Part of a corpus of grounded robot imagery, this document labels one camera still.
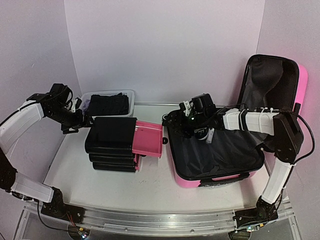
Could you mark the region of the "white cosmetic tube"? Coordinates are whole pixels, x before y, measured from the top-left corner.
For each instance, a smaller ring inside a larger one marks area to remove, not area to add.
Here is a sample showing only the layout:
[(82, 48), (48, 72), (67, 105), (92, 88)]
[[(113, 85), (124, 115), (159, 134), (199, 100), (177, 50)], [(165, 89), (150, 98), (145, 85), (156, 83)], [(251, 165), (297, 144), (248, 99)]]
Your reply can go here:
[(207, 131), (207, 137), (205, 139), (205, 143), (206, 144), (211, 144), (212, 143), (212, 140), (213, 140), (213, 136), (214, 136), (214, 132), (215, 132), (215, 129), (214, 128), (209, 128), (208, 131)]

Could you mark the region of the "pink and black case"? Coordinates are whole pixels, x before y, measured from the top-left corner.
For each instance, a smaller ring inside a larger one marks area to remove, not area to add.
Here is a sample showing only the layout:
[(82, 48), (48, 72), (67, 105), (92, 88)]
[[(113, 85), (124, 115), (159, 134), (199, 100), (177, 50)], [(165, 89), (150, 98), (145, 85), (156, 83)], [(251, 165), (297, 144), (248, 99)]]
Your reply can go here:
[(84, 149), (95, 170), (134, 173), (141, 157), (162, 156), (163, 126), (135, 117), (96, 117)]

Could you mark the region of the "black jeans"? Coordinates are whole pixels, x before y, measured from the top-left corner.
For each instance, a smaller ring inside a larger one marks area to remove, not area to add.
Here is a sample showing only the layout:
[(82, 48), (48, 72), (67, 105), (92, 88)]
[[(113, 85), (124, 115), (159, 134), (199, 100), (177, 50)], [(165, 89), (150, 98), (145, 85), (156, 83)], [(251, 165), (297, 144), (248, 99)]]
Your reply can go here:
[(111, 96), (94, 94), (87, 113), (90, 116), (119, 116), (128, 114), (129, 110), (129, 97), (123, 93)]

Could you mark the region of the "white plastic mesh basket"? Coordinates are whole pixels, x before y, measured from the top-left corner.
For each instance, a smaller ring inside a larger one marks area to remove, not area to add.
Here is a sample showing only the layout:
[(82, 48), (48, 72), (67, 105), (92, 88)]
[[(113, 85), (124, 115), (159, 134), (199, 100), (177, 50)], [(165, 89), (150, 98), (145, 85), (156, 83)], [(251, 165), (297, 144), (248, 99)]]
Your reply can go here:
[(95, 117), (132, 117), (135, 106), (133, 90), (105, 90), (82, 95), (80, 109)]

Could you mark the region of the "pink hard-shell suitcase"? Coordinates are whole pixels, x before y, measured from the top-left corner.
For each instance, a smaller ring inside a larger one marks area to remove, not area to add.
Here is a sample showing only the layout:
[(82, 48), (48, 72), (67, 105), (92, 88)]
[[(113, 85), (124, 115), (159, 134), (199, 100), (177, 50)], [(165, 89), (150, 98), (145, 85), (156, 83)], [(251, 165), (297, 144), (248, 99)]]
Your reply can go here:
[(303, 141), (297, 114), (307, 83), (304, 66), (256, 54), (235, 105), (217, 107), (208, 93), (181, 102), (162, 118), (176, 183), (197, 188), (246, 179), (264, 165), (265, 152), (292, 163)]

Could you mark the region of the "lavender garment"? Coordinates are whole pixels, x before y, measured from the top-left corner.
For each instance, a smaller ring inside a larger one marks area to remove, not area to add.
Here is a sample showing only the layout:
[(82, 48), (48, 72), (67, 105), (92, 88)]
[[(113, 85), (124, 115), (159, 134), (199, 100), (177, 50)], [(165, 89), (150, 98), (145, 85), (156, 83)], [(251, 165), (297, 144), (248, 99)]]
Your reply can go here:
[(81, 104), (81, 110), (82, 110), (82, 112), (83, 113), (85, 113), (86, 111), (87, 111), (87, 109), (88, 109), (88, 107), (89, 107), (89, 105), (90, 105), (90, 99), (85, 99), (83, 102), (82, 102), (82, 104)]

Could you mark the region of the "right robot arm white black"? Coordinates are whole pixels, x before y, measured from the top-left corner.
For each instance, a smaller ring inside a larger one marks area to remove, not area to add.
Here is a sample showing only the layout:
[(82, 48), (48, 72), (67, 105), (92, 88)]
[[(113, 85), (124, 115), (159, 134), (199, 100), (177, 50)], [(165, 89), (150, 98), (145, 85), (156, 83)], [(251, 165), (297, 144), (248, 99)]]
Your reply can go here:
[(272, 108), (231, 106), (174, 110), (162, 118), (168, 130), (176, 174), (188, 185), (221, 184), (245, 179), (259, 170), (265, 152), (274, 153), (275, 165), (261, 194), (264, 201), (252, 209), (262, 222), (285, 187), (304, 135), (298, 115)]

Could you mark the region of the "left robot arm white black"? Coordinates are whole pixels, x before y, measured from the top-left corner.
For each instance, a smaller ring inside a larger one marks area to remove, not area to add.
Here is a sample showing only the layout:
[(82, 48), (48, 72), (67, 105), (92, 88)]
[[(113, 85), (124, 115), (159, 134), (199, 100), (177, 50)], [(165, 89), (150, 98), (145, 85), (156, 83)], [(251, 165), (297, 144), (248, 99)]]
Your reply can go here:
[(48, 203), (48, 211), (57, 219), (67, 214), (67, 207), (53, 199), (53, 187), (43, 183), (49, 157), (63, 135), (94, 123), (73, 107), (76, 103), (58, 93), (35, 93), (0, 123), (0, 188)]

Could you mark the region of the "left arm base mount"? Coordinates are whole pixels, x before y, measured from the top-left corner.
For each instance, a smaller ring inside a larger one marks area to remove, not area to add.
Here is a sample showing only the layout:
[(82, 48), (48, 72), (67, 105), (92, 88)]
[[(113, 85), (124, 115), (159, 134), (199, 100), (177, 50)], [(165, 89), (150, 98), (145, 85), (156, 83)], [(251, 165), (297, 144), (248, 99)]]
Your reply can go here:
[(41, 214), (55, 219), (69, 221), (75, 224), (82, 223), (85, 209), (80, 206), (64, 203), (63, 193), (60, 189), (52, 187), (53, 197), (50, 202), (43, 203)]

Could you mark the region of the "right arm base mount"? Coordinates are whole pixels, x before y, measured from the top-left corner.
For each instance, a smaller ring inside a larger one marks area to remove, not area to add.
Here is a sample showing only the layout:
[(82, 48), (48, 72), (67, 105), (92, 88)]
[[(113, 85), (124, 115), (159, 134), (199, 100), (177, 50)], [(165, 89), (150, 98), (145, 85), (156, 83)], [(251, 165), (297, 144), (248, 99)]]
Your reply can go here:
[(237, 210), (234, 213), (235, 229), (243, 230), (266, 224), (278, 218), (276, 203), (268, 203), (260, 196), (253, 208)]

